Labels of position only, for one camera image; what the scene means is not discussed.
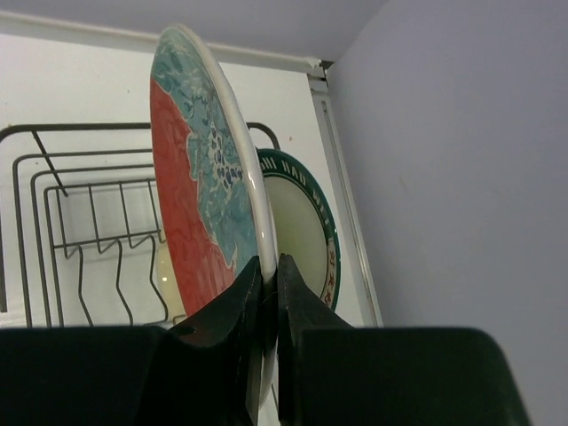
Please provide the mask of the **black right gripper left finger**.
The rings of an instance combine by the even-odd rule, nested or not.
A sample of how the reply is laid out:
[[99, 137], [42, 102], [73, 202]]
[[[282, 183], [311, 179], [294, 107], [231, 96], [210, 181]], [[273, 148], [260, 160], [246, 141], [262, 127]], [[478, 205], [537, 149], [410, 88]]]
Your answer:
[[233, 284], [172, 332], [183, 342], [174, 413], [189, 425], [256, 425], [262, 277], [253, 256]]

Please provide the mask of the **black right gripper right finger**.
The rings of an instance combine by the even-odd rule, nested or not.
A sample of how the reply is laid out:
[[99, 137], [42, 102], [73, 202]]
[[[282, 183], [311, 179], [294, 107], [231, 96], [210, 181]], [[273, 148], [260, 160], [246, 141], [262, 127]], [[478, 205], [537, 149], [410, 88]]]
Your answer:
[[277, 272], [279, 418], [283, 425], [340, 425], [352, 330], [307, 286], [291, 255]]

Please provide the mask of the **white plate green lettered rim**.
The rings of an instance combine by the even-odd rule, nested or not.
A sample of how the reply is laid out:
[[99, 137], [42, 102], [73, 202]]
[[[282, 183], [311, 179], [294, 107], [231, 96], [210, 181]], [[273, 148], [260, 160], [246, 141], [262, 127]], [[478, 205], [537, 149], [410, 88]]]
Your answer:
[[327, 198], [317, 179], [295, 157], [268, 148], [257, 154], [278, 251], [294, 258], [308, 288], [334, 309], [341, 282], [341, 251]]

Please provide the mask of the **red and teal plate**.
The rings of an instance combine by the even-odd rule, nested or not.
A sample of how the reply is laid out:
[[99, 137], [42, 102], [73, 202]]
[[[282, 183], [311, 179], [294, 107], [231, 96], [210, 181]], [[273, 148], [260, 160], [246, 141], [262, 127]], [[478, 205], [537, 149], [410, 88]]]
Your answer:
[[189, 28], [166, 28], [150, 74], [154, 174], [180, 301], [194, 314], [246, 263], [273, 288], [276, 235], [258, 154], [233, 89]]

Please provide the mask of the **beige plate with flowers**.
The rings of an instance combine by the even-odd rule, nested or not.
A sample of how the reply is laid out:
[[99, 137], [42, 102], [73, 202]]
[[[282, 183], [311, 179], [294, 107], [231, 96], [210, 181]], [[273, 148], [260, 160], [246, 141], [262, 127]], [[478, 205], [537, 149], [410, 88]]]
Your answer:
[[168, 308], [167, 321], [173, 326], [187, 318], [173, 270], [170, 252], [166, 242], [158, 244], [156, 273], [162, 298]]

